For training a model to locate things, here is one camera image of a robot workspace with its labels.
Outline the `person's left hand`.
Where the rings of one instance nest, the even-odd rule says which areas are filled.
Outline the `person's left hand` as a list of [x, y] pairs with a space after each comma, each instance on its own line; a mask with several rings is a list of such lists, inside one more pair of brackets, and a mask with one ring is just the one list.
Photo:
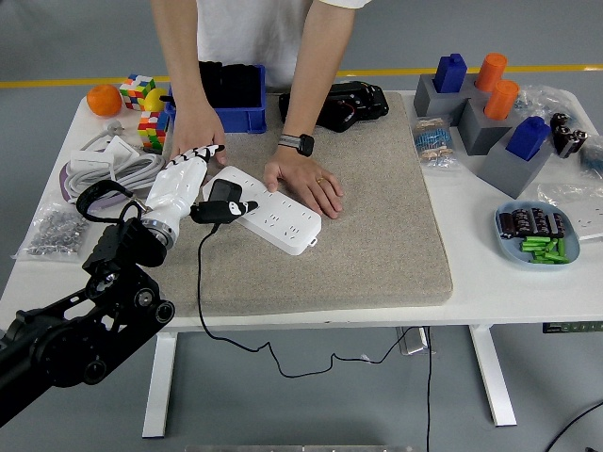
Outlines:
[[265, 166], [264, 183], [269, 192], [283, 182], [311, 210], [338, 218], [343, 210], [344, 192], [338, 179], [312, 157], [298, 154], [293, 148], [278, 146]]

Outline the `person's right hand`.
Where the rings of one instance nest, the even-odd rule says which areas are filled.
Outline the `person's right hand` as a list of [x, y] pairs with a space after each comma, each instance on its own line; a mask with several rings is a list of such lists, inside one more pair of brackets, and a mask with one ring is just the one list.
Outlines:
[[226, 137], [220, 118], [205, 98], [176, 102], [171, 159], [193, 148], [210, 145], [225, 147], [225, 144]]

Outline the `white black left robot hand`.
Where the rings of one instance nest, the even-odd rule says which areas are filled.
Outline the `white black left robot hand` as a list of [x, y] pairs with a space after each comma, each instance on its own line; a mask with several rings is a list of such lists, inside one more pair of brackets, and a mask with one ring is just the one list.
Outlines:
[[230, 223], [259, 207], [257, 202], [212, 201], [195, 205], [204, 181], [207, 163], [223, 149], [210, 145], [179, 154], [160, 171], [148, 194], [148, 211], [141, 221], [151, 226], [163, 226], [175, 232], [186, 216], [199, 224]]

